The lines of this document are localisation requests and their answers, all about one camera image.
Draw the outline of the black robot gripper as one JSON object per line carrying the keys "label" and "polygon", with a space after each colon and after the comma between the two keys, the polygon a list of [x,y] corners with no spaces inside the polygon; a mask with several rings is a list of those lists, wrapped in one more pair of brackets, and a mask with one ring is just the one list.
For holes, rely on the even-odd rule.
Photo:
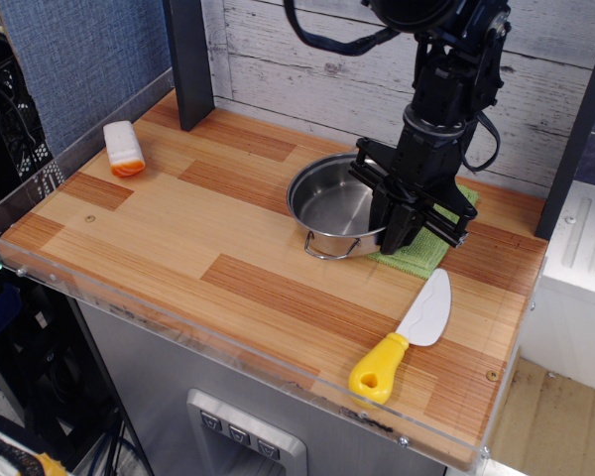
{"label": "black robot gripper", "polygon": [[432,125],[407,107],[397,147],[357,141],[350,174],[373,189],[369,229],[383,235],[383,255],[409,246],[422,228],[451,247],[464,243],[477,210],[455,177],[475,130],[475,123],[465,120]]}

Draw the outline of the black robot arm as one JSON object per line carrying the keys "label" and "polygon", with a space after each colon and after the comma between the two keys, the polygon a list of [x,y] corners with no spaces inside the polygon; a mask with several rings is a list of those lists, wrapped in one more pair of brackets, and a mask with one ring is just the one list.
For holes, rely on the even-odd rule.
{"label": "black robot arm", "polygon": [[412,102],[396,147],[357,142],[350,173],[369,186],[369,228],[384,255],[409,246],[422,228],[460,246],[474,205],[458,189],[460,168],[481,172],[466,153],[478,126],[500,137],[485,115],[502,87],[500,59],[511,25],[505,1],[371,1],[390,30],[417,42]]}

